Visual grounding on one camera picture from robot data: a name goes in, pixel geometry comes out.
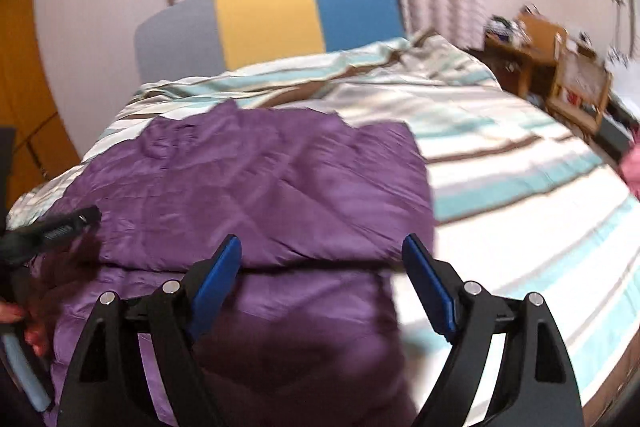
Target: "striped bedding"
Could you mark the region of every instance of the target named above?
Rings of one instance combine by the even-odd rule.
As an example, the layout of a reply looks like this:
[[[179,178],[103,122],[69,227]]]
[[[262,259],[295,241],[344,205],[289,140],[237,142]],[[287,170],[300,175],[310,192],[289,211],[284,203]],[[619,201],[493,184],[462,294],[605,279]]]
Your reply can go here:
[[[136,137],[154,116],[185,118],[228,98],[244,108],[335,111],[354,126],[405,121],[434,191],[436,257],[492,293],[542,293],[583,403],[593,397],[640,325],[640,204],[567,128],[502,92],[484,65],[438,35],[146,84],[81,165],[16,203],[10,226],[42,215],[92,158]],[[422,404],[449,348],[431,330],[405,274],[394,275],[394,300]],[[500,342],[492,345],[469,423],[488,405]]]

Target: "metal pin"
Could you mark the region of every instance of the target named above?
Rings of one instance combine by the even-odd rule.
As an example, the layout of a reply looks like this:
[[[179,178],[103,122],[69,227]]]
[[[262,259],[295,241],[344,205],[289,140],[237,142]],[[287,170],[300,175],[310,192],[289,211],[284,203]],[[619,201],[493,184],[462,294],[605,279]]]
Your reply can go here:
[[[177,281],[167,281],[162,285],[162,291],[164,293],[176,293],[180,289],[180,283]]]
[[[465,282],[465,292],[470,295],[480,295],[482,292],[482,286],[475,281]]]
[[[111,304],[116,299],[116,294],[113,292],[105,292],[100,295],[100,304]]]
[[[542,306],[545,303],[545,299],[539,293],[530,293],[529,302],[534,306]]]

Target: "tri-color headboard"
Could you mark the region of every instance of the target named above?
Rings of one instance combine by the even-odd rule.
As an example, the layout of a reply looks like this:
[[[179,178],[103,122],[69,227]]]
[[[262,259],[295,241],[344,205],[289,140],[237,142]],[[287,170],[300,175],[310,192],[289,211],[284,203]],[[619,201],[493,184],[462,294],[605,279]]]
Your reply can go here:
[[[135,44],[142,81],[157,82],[400,36],[398,0],[186,0],[141,24]]]

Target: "orange wooden cabinet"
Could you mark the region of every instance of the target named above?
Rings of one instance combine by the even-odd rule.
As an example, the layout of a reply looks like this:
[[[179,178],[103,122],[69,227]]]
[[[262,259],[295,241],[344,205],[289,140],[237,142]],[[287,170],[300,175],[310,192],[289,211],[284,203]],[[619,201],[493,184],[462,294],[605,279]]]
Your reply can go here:
[[[79,162],[40,61],[33,0],[0,0],[0,125],[17,129],[8,205]]]

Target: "purple fabric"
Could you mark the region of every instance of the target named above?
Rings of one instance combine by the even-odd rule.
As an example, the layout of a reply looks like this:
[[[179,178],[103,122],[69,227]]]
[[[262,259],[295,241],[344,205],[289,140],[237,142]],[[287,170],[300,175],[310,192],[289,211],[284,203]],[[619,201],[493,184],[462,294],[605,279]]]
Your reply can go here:
[[[156,118],[94,159],[50,212],[94,203],[96,235],[34,265],[55,324],[57,398],[101,292],[150,293],[235,233],[242,273],[194,346],[230,425],[414,420],[389,273],[407,234],[432,246],[434,220],[405,124],[356,129],[308,109],[233,102]],[[159,417],[175,424],[148,339],[141,346]]]

